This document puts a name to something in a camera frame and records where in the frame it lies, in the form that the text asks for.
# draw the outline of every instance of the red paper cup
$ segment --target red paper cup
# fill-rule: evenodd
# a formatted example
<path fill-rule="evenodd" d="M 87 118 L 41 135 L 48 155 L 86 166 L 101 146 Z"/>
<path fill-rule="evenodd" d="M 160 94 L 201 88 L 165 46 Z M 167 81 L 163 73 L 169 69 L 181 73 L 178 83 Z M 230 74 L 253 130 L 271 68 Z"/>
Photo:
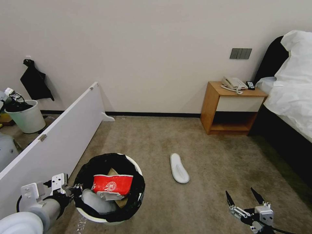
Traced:
<path fill-rule="evenodd" d="M 102 191 L 125 196 L 130 191 L 132 179 L 132 175 L 94 175 L 92 190 L 95 193 Z"/>

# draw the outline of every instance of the metal hinge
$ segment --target metal hinge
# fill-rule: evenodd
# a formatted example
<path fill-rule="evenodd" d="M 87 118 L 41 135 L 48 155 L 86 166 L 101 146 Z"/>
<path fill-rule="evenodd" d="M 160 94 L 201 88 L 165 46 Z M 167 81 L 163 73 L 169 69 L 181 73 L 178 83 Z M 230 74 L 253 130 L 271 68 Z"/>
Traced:
<path fill-rule="evenodd" d="M 46 134 L 42 134 L 42 135 L 38 138 L 38 140 L 44 141 L 46 138 L 47 138 L 47 135 L 46 135 Z"/>

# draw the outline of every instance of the remote control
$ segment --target remote control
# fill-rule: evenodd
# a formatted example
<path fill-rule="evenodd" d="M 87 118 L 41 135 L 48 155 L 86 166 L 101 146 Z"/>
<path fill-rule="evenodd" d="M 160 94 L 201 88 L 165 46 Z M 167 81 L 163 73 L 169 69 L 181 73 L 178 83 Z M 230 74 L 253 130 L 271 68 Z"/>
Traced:
<path fill-rule="evenodd" d="M 254 84 L 251 81 L 246 81 L 246 85 L 248 86 L 249 90 L 255 90 Z"/>

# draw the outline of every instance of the light switch panel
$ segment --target light switch panel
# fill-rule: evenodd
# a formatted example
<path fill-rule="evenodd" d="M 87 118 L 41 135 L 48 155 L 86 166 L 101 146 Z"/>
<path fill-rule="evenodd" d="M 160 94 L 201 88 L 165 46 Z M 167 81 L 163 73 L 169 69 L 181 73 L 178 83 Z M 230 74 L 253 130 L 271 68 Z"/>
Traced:
<path fill-rule="evenodd" d="M 233 48 L 230 59 L 249 59 L 251 50 L 249 48 Z"/>

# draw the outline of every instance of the white panel board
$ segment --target white panel board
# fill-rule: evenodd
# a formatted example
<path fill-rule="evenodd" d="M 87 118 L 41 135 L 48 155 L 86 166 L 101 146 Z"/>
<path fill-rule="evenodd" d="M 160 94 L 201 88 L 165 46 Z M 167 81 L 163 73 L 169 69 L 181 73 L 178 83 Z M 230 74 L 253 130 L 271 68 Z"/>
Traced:
<path fill-rule="evenodd" d="M 114 121 L 103 112 L 95 82 L 41 134 L 44 141 L 39 136 L 0 172 L 0 219 L 15 212 L 21 186 L 72 173 L 101 121 Z"/>
<path fill-rule="evenodd" d="M 226 97 L 221 96 L 216 111 L 257 112 L 264 97 Z"/>

